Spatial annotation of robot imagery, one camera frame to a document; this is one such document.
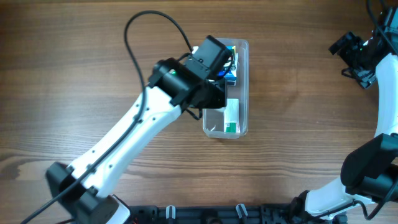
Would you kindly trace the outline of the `white blue Hansaplast box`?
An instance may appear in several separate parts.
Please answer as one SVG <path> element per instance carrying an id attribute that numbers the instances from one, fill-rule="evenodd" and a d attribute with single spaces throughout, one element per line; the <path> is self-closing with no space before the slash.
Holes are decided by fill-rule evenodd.
<path id="1" fill-rule="evenodd" d="M 225 68 L 231 67 L 229 72 L 224 76 L 227 84 L 235 86 L 237 81 L 237 70 L 238 70 L 238 58 L 239 54 L 235 53 L 234 60 L 228 60 Z"/>

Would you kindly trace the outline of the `blue yellow VapoDrops box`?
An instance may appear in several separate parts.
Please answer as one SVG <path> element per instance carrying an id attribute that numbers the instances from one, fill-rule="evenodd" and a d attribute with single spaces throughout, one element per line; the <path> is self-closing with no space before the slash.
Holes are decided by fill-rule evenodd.
<path id="1" fill-rule="evenodd" d="M 229 57 L 228 61 L 224 64 L 222 70 L 218 73 L 218 78 L 226 78 L 227 80 L 236 80 L 236 67 L 238 53 L 236 51 L 236 46 L 227 46 L 227 48 L 233 54 L 233 57 Z"/>

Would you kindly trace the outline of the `white green medicine box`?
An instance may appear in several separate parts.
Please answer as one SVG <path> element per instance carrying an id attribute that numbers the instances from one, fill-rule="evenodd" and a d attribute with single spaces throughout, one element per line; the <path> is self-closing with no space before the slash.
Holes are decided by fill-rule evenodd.
<path id="1" fill-rule="evenodd" d="M 240 133 L 239 125 L 239 100 L 237 98 L 228 98 L 226 108 L 223 112 L 224 132 Z"/>

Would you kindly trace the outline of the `white spray bottle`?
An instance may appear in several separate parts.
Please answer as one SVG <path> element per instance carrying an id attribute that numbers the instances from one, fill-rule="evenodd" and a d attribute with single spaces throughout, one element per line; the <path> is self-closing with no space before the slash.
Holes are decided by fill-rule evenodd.
<path id="1" fill-rule="evenodd" d="M 216 111 L 223 113 L 226 110 L 226 107 L 218 108 Z"/>

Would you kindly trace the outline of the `green round-label box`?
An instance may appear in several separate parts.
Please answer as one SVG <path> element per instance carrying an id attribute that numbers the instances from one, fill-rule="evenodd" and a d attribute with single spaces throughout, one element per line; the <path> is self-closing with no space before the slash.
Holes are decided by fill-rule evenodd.
<path id="1" fill-rule="evenodd" d="M 233 53 L 236 53 L 236 47 L 235 46 L 227 46 L 227 48 Z"/>

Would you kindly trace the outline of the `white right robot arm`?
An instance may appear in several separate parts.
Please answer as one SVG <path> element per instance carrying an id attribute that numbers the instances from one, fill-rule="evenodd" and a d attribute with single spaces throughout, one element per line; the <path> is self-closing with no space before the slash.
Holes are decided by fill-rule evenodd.
<path id="1" fill-rule="evenodd" d="M 393 163 L 397 158 L 397 7 L 380 4 L 382 11 L 376 17 L 371 3 L 366 3 L 374 24 L 369 40 L 348 32 L 329 48 L 347 64 L 342 75 L 364 89 L 378 85 L 374 138 L 346 157 L 337 179 L 294 198 L 287 223 L 337 223 L 355 207 L 372 220 L 386 203 L 397 201 L 397 165 Z"/>

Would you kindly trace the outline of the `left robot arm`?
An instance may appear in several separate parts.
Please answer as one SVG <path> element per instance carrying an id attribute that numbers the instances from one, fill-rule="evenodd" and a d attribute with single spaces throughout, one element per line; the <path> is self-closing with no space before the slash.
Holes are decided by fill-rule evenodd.
<path id="1" fill-rule="evenodd" d="M 53 198 L 76 223 L 125 223 L 127 206 L 112 195 L 130 162 L 165 127 L 189 109 L 226 106 L 219 73 L 230 49 L 207 36 L 194 53 L 158 61 L 136 102 L 94 147 L 46 171 Z"/>

